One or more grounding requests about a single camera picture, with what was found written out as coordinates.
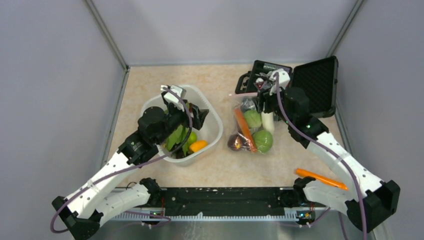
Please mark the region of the clear zip top bag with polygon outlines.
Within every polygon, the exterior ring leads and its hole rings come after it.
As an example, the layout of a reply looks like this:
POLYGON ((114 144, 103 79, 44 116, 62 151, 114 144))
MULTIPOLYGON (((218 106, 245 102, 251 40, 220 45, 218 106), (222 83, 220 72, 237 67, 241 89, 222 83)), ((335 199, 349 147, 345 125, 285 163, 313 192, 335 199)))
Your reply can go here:
MULTIPOLYGON (((238 133, 243 135, 242 131, 241 131, 241 129, 238 126, 238 123, 236 121, 234 109, 240 109, 242 113, 244 113, 248 110, 256 110, 258 112, 258 96, 257 96, 256 93, 241 93, 241 94, 230 94, 229 97, 230 97, 230 100, 231 100, 231 103, 232 103, 232 110, 230 111, 230 113, 233 115, 233 119, 234 119, 234 130, 232 131, 232 133, 230 135, 238 134, 238 133)), ((260 130, 264 130, 263 125, 261 125, 261 127, 259 127, 259 128, 249 128, 251 135, 253 135, 254 133, 256 133, 260 130)), ((268 152, 260 153, 258 151, 257 152, 251 152, 249 145, 248 145, 248 149, 240 150, 240 151, 248 151, 248 152, 253 153, 253 154, 266 154, 266 153, 268 153, 268 152)))

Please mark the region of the orange carrot toy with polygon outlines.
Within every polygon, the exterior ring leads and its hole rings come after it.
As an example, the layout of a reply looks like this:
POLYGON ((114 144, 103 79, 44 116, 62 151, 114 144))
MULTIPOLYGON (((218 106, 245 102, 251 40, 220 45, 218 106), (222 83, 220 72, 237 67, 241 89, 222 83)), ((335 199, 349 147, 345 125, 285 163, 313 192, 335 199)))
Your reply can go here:
POLYGON ((235 119, 237 121, 237 124, 238 124, 242 134, 246 138, 246 142, 248 143, 248 145, 250 147, 250 151, 252 153, 256 153, 258 151, 258 149, 257 149, 257 147, 254 143, 253 137, 250 133, 248 124, 246 122, 246 119, 244 118, 242 111, 239 108, 235 108, 233 111, 234 111, 234 115, 235 115, 235 119))

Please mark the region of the green cabbage toy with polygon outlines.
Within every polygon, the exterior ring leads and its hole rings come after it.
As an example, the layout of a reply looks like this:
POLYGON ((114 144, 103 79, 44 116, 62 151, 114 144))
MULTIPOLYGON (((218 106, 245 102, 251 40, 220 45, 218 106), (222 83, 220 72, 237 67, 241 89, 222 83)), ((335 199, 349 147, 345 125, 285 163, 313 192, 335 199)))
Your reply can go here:
POLYGON ((261 114, 258 113, 254 109, 249 109, 243 113, 243 117, 247 123, 247 126, 250 129, 260 128, 262 126, 262 117, 261 114))
POLYGON ((257 151, 267 153, 274 144, 273 135, 267 130, 259 130, 252 135, 257 151))

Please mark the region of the white plastic basket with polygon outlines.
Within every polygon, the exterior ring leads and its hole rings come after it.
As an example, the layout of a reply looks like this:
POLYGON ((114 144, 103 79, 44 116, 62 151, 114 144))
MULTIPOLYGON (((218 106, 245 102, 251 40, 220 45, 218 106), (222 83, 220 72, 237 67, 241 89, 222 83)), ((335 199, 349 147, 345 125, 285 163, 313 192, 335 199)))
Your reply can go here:
POLYGON ((195 104, 200 109, 209 109, 203 127, 200 130, 192 128, 192 121, 189 121, 187 137, 189 138, 191 132, 196 132, 197 141, 205 140, 208 145, 202 150, 192 153, 188 146, 188 155, 184 158, 175 158, 173 152, 169 152, 166 147, 167 138, 177 129, 171 126, 171 123, 166 120, 168 113, 167 107, 163 102, 160 95, 149 99, 142 107, 140 118, 138 119, 138 130, 149 137, 157 146, 160 156, 164 156, 164 160, 173 163, 179 167, 186 167, 193 162, 205 157, 214 151, 218 140, 223 135, 223 122, 213 108, 212 104, 208 101, 205 95, 194 85, 182 84, 180 87, 186 90, 183 101, 184 107, 189 107, 189 104, 195 104))

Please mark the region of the dark purple round fruit toy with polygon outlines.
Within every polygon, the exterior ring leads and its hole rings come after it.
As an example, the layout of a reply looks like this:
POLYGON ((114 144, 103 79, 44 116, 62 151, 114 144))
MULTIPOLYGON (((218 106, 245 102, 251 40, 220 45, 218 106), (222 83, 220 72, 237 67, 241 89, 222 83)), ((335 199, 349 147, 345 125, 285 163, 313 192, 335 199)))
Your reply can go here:
POLYGON ((226 145, 230 150, 235 152, 249 148, 246 138, 240 133, 230 135, 226 145))

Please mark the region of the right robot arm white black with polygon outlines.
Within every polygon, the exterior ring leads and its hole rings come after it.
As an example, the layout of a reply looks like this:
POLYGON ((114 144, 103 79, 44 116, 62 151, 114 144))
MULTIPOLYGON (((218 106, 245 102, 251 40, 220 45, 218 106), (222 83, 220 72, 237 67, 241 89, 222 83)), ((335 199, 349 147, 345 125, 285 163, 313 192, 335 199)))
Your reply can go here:
POLYGON ((322 183, 315 177, 295 181, 293 200, 299 206, 310 202, 325 205, 348 217, 364 234, 370 233, 397 211, 401 188, 384 181, 361 165, 335 139, 329 128, 310 113, 309 98, 298 87, 280 88, 277 93, 260 90, 258 109, 284 120, 290 136, 315 154, 347 187, 322 183))

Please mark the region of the orange object behind right arm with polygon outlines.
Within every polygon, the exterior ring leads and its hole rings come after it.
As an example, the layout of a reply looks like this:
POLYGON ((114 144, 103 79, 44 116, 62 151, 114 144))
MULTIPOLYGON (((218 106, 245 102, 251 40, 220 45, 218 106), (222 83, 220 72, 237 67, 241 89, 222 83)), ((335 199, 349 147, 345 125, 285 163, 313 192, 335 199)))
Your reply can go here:
POLYGON ((326 184, 326 185, 329 185, 329 186, 332 186, 332 187, 337 187, 337 188, 340 188, 340 189, 345 190, 345 191, 348 190, 348 187, 342 182, 335 181, 333 179, 327 178, 325 176, 316 174, 314 172, 311 172, 311 171, 308 171, 308 170, 305 170, 305 169, 302 169, 302 168, 297 168, 295 170, 295 174, 300 176, 300 177, 315 178, 316 180, 320 181, 323 184, 326 184))

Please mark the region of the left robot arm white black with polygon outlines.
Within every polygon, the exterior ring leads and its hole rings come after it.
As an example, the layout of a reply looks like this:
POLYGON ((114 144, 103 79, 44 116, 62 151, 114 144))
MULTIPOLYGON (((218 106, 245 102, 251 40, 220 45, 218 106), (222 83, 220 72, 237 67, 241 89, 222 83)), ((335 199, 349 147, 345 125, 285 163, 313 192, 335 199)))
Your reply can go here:
POLYGON ((93 177, 74 193, 52 201, 56 210, 50 222, 53 233, 59 233, 54 224, 60 218, 74 239, 88 240, 114 216, 139 205, 154 207, 160 202, 159 186, 151 178, 116 195, 109 193, 137 169, 167 158, 167 154, 158 155, 158 146, 179 127, 188 132, 177 149, 184 146, 193 129, 203 127, 209 109, 200 109, 185 100, 182 93, 170 89, 165 89, 161 98, 166 110, 158 106, 147 108, 137 121, 138 129, 93 177))

